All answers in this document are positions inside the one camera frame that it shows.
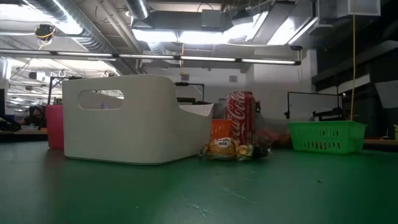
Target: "green table surface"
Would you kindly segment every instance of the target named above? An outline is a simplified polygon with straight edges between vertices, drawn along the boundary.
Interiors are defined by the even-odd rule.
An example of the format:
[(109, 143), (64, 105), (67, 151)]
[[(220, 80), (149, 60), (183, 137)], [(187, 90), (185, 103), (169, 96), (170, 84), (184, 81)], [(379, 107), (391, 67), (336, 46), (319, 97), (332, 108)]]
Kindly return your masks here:
[(0, 223), (398, 223), (398, 154), (132, 166), (47, 148), (0, 144)]

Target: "plastic wrapper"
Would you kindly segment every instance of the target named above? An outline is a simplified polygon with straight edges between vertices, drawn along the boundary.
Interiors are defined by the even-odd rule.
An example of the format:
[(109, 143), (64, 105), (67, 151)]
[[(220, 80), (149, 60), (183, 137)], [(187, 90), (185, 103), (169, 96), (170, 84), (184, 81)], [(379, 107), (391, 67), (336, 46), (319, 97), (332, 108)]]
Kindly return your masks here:
[(222, 138), (205, 144), (200, 155), (209, 159), (246, 161), (267, 157), (270, 152), (269, 147), (239, 146), (237, 140)]

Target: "red can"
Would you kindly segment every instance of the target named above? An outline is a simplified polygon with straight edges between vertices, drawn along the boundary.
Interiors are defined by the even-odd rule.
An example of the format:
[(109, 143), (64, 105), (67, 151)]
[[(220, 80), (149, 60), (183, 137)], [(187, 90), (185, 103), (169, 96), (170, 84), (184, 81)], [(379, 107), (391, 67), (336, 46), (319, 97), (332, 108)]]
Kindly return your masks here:
[(252, 144), (255, 100), (250, 91), (232, 91), (226, 99), (226, 119), (232, 120), (230, 136), (239, 144)]

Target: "green plastic basket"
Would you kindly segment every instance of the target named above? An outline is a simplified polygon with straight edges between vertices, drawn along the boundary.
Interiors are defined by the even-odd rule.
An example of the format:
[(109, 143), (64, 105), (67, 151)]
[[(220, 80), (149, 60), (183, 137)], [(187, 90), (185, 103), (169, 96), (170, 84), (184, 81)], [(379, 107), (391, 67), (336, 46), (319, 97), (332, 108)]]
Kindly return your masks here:
[(365, 124), (354, 121), (289, 123), (297, 151), (349, 154), (362, 149)]

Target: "pink container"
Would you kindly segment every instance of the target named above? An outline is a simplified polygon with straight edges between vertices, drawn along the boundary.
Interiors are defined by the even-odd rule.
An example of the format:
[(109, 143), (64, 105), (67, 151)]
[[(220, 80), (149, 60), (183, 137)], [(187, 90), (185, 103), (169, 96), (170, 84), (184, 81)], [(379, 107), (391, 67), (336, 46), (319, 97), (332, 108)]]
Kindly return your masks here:
[(49, 148), (63, 150), (63, 112), (60, 105), (48, 105), (45, 109)]

